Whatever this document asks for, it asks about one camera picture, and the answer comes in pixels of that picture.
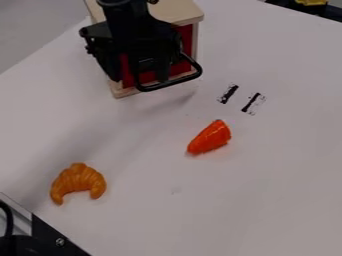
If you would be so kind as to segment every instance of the toy carrot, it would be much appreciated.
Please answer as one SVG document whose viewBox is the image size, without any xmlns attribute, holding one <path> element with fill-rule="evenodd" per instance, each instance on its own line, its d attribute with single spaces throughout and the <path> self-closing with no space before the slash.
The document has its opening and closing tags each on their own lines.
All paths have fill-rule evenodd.
<svg viewBox="0 0 342 256">
<path fill-rule="evenodd" d="M 193 139 L 188 153 L 198 155 L 220 148 L 231 139 L 231 132 L 222 120 L 216 120 Z"/>
</svg>

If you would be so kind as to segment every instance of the white surface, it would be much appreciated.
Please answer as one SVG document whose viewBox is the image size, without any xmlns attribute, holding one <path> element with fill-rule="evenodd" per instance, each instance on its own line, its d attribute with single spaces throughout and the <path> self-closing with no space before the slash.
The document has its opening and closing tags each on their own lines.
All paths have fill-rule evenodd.
<svg viewBox="0 0 342 256">
<path fill-rule="evenodd" d="M 341 24 L 201 3 L 205 74 L 192 84 L 115 101 L 76 30 L 3 74 L 0 186 L 93 255 L 340 254 Z M 240 109 L 255 92 L 268 100 L 251 117 Z M 186 157 L 216 118 L 230 145 Z M 75 161 L 109 190 L 54 206 L 50 182 Z"/>
</svg>

